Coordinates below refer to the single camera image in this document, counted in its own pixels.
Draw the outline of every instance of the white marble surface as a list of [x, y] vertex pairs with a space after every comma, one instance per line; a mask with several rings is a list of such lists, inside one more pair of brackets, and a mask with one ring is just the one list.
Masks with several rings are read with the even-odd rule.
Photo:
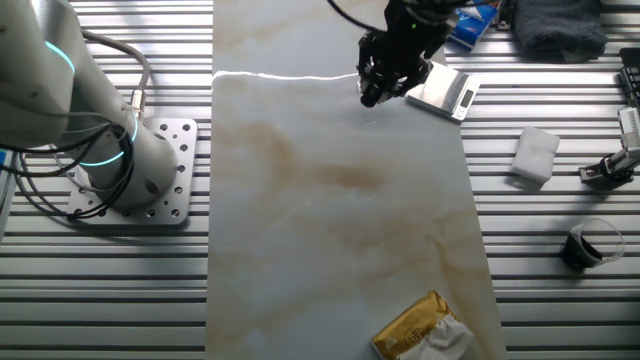
[[362, 107], [362, 32], [323, 1], [214, 13], [216, 69], [268, 75], [214, 76], [207, 358], [375, 359], [371, 336], [436, 289], [477, 336], [464, 358], [505, 359], [458, 127]]

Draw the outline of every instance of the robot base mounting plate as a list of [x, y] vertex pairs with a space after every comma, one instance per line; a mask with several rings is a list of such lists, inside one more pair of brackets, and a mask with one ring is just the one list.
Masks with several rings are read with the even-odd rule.
[[[85, 219], [79, 226], [180, 226], [187, 221], [198, 124], [192, 119], [155, 118], [145, 119], [145, 123], [149, 130], [167, 139], [178, 157], [179, 169], [170, 189], [147, 206], [124, 211], [111, 208], [104, 216]], [[187, 145], [186, 151], [181, 150], [181, 147], [184, 149], [183, 145]], [[74, 189], [67, 211], [88, 210], [100, 201], [91, 192]]]

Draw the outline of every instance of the digital scale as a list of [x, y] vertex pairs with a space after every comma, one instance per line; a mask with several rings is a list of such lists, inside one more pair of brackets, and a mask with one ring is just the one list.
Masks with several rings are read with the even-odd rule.
[[427, 81], [407, 92], [409, 103], [462, 122], [480, 88], [473, 77], [432, 62]]

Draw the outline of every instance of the gray towel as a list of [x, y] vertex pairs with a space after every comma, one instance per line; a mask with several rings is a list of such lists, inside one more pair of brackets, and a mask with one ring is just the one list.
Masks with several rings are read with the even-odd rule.
[[517, 0], [515, 31], [525, 50], [562, 54], [568, 62], [597, 59], [609, 39], [598, 0]]

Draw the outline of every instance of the metal slotted table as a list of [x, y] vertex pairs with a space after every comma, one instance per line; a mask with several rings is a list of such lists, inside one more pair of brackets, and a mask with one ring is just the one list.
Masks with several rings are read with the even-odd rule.
[[[490, 32], [471, 54], [448, 50], [450, 66], [483, 84], [461, 131], [511, 359], [640, 358], [640, 182], [595, 193], [577, 176], [580, 165], [620, 149], [617, 53], [640, 39], [640, 5], [606, 3], [610, 43], [588, 64], [525, 60], [505, 32]], [[83, 26], [149, 57], [147, 117], [198, 122], [191, 220], [113, 242], [59, 226], [16, 194], [0, 246], [0, 358], [203, 359], [213, 1], [72, 4]], [[129, 97], [135, 60], [89, 48]], [[554, 177], [538, 192], [505, 183], [525, 126], [563, 139]], [[37, 182], [54, 201], [68, 201], [66, 179]], [[568, 229], [589, 216], [623, 231], [627, 255], [575, 277], [556, 254]]]

